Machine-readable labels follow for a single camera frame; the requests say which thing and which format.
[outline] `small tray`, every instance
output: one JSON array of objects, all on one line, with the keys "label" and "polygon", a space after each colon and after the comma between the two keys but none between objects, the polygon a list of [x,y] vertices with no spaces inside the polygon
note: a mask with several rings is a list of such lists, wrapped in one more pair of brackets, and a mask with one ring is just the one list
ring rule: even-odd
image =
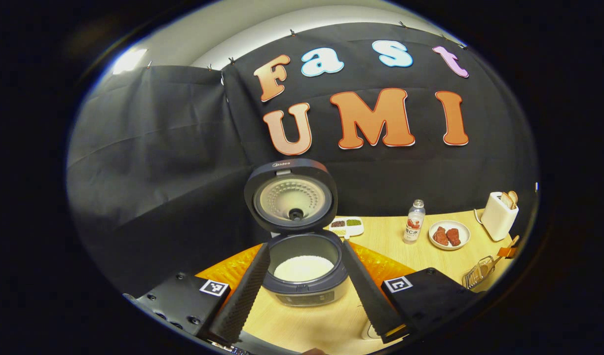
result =
[{"label": "small tray", "polygon": [[[359,222],[359,225],[348,225],[349,220],[355,220]],[[335,222],[342,222],[343,227],[333,227]],[[363,234],[363,221],[358,216],[340,216],[332,220],[329,224],[329,231],[335,233],[337,236],[345,239],[350,237],[359,236]]]},{"label": "small tray", "polygon": [[[445,232],[448,232],[449,229],[451,229],[451,228],[457,228],[458,229],[458,238],[460,239],[460,244],[457,245],[456,247],[453,247],[453,245],[451,245],[451,243],[449,243],[449,245],[442,245],[442,244],[438,243],[437,241],[433,240],[433,234],[435,234],[435,232],[438,230],[438,227],[443,227],[445,229]],[[433,245],[435,245],[436,247],[439,247],[440,249],[444,249],[444,250],[460,249],[461,247],[464,247],[464,245],[466,243],[468,243],[470,239],[471,239],[471,231],[469,231],[469,229],[466,227],[466,225],[464,225],[456,220],[441,220],[440,222],[436,222],[436,223],[432,224],[431,227],[429,228],[429,240],[431,240]]]}]

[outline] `bread slice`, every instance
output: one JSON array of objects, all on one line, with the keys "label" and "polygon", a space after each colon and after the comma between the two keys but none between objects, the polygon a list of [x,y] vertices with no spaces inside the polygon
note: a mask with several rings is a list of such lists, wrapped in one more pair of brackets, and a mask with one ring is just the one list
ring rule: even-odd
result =
[{"label": "bread slice", "polygon": [[506,207],[508,207],[509,209],[514,209],[513,205],[515,203],[512,201],[512,198],[510,198],[510,196],[505,192],[501,193],[501,202],[503,202],[503,204],[505,204]]},{"label": "bread slice", "polygon": [[515,191],[508,191],[508,195],[510,196],[510,200],[512,200],[515,205],[517,204],[517,202],[519,202],[519,197],[517,197],[517,193]]}]

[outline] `rice cooker lid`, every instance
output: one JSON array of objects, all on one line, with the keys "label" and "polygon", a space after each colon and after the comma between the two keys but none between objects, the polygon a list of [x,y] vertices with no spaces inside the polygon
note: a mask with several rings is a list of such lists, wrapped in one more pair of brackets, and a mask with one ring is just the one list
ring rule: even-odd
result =
[{"label": "rice cooker lid", "polygon": [[335,218],[337,185],[320,162],[279,160],[252,172],[245,184],[245,203],[259,225],[270,232],[313,231]]}]

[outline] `orange letter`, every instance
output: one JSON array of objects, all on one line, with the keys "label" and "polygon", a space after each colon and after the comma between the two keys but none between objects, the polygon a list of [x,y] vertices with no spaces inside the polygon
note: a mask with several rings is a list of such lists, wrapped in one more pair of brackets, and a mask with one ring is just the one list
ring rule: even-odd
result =
[{"label": "orange letter", "polygon": [[381,130],[385,124],[386,146],[408,146],[415,143],[410,134],[408,115],[405,111],[405,98],[408,93],[399,88],[381,90],[375,110],[370,108],[354,92],[340,92],[331,96],[331,103],[340,109],[343,138],[339,142],[342,149],[356,149],[363,146],[363,139],[357,135],[357,129],[372,146],[377,145]]},{"label": "orange letter", "polygon": [[469,136],[464,132],[464,123],[462,123],[462,111],[460,111],[462,97],[455,92],[439,91],[436,93],[436,99],[442,103],[447,120],[447,132],[442,136],[442,140],[448,145],[469,143]]},{"label": "orange letter", "polygon": [[284,135],[284,128],[282,127],[284,113],[282,111],[273,111],[264,115],[263,121],[266,122],[269,128],[271,142],[277,151],[284,155],[300,155],[311,148],[311,128],[308,125],[308,116],[306,115],[309,108],[311,106],[307,103],[289,107],[289,113],[296,118],[300,135],[300,139],[296,143],[289,142]]},{"label": "orange letter", "polygon": [[284,85],[278,85],[275,80],[279,79],[280,81],[284,81],[284,79],[287,78],[287,71],[284,70],[282,65],[288,64],[290,61],[291,59],[289,59],[288,56],[281,54],[269,63],[266,63],[266,65],[256,69],[254,72],[254,76],[259,77],[259,81],[261,82],[261,87],[263,89],[261,101],[263,103],[282,94],[284,91]]}]

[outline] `white toaster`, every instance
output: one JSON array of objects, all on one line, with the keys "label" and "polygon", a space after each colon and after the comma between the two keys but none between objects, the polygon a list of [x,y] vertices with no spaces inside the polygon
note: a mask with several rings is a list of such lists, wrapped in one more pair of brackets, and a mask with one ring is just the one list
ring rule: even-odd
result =
[{"label": "white toaster", "polygon": [[515,207],[514,210],[509,209],[500,200],[501,192],[491,192],[487,206],[484,208],[482,214],[482,224],[489,232],[491,239],[494,241],[500,241],[506,238],[510,227],[517,218],[517,212],[519,207]]}]

